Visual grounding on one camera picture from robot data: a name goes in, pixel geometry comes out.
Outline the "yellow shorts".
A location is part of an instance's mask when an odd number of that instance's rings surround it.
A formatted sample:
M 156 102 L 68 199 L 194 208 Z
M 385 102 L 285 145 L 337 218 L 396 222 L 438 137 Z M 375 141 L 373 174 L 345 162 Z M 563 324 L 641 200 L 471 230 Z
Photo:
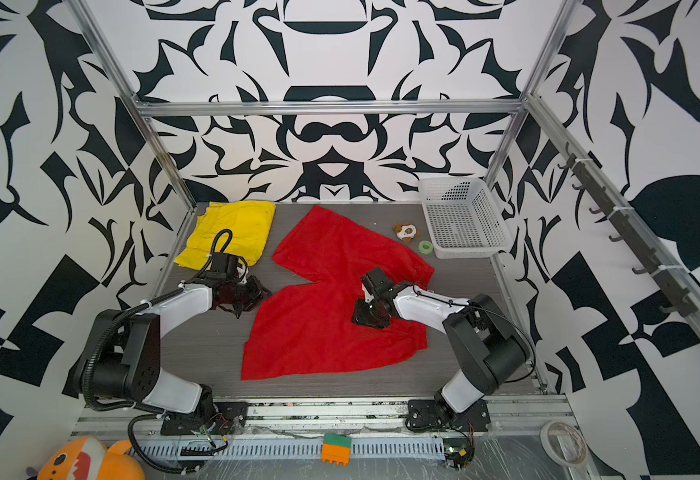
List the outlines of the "yellow shorts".
M 209 259 L 213 240 L 221 231 L 230 230 L 232 237 L 223 234 L 214 251 L 243 257 L 249 266 L 255 265 L 264 253 L 275 212 L 276 205 L 266 201 L 211 202 L 174 263 L 200 270 Z

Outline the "red shorts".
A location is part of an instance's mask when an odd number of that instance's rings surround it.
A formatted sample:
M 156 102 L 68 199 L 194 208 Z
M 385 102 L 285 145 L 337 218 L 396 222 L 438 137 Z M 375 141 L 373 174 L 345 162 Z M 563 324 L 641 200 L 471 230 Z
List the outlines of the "red shorts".
M 396 283 L 429 283 L 433 268 L 411 249 L 315 206 L 272 259 L 306 282 L 282 288 L 259 306 L 244 345 L 242 380 L 376 369 L 426 349 L 420 323 L 394 318 L 374 329 L 352 322 L 364 297 L 361 278 L 374 268 Z

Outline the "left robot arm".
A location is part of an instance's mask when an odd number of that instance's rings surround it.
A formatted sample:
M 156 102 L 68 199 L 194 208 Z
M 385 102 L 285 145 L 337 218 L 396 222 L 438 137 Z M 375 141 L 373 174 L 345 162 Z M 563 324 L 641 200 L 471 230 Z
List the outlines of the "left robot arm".
M 74 387 L 95 411 L 136 409 L 213 427 L 219 412 L 211 388 L 162 367 L 162 338 L 210 310 L 240 317 L 270 295 L 243 258 L 212 253 L 176 289 L 126 310 L 100 312 L 76 365 Z

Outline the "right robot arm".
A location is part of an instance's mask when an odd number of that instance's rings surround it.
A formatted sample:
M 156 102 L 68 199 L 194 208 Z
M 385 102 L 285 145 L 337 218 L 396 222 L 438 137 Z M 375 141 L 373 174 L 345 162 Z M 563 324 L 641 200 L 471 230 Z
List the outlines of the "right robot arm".
M 355 303 L 354 324 L 385 329 L 394 319 L 414 321 L 448 338 L 459 370 L 434 396 L 444 419 L 465 413 L 534 359 L 526 334 L 487 295 L 444 296 L 413 282 L 396 284 L 379 268 L 361 284 L 364 298 Z

